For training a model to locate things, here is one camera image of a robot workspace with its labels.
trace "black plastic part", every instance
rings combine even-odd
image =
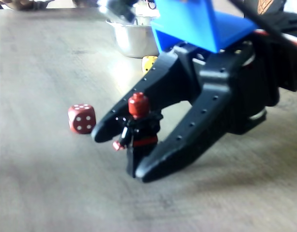
[[[251,120],[269,99],[266,94],[255,99],[258,90],[249,88],[255,82],[253,85],[259,85],[267,93],[263,76],[254,75],[262,66],[253,63],[253,56],[252,44],[243,43],[222,54],[212,54],[203,65],[194,60],[195,70],[200,70],[202,92],[167,139],[139,164],[138,178],[150,182],[179,171],[197,160],[225,133],[238,129],[246,132],[265,119],[263,114]],[[247,68],[247,61],[253,66]]]
[[[91,133],[94,141],[106,142],[121,133],[116,117],[128,117],[128,99],[135,92],[143,92],[148,97],[152,111],[193,99],[199,92],[190,91],[186,78],[188,74],[178,55],[173,51],[161,53],[149,72],[94,127]]]
[[[142,147],[129,147],[127,149],[126,172],[128,175],[130,175],[132,178],[136,178],[135,171],[138,168],[140,162],[144,157],[150,154],[150,152],[155,148],[156,144]]]
[[[297,34],[297,14],[295,13],[277,12],[260,17],[282,33]]]
[[[260,28],[264,29],[272,39],[278,42],[285,49],[288,49],[293,52],[297,52],[297,46],[295,46],[288,39],[284,38],[281,34],[279,28],[273,27],[270,23],[266,22],[261,16],[256,12],[249,9],[241,0],[229,0],[234,6],[241,10],[244,15],[257,24]]]
[[[193,107],[168,136],[159,143],[136,170],[136,177],[151,182],[183,169],[198,159],[223,136],[231,123],[224,113],[231,93],[227,86],[204,85]]]
[[[287,28],[279,19],[275,23]],[[105,142],[121,133],[116,118],[129,116],[127,100],[134,92],[144,92],[152,111],[159,113],[189,101],[192,108],[166,140],[150,149],[128,150],[127,172],[143,182],[183,169],[225,133],[244,134],[262,123],[266,106],[279,102],[279,87],[297,91],[297,47],[278,42],[279,38],[251,34],[218,54],[177,44],[161,53],[152,69],[96,125],[93,139]]]

